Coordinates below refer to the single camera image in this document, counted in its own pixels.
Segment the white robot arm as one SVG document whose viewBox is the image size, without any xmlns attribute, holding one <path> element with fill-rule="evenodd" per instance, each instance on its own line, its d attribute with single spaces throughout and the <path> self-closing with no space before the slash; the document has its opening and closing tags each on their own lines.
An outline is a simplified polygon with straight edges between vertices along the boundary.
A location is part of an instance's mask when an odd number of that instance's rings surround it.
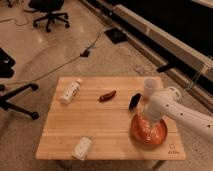
<svg viewBox="0 0 213 171">
<path fill-rule="evenodd" d="M 191 129 L 213 144 L 213 117 L 180 104 L 181 93 L 176 87 L 166 87 L 154 92 L 144 108 L 144 115 L 151 123 L 167 116 Z"/>
</svg>

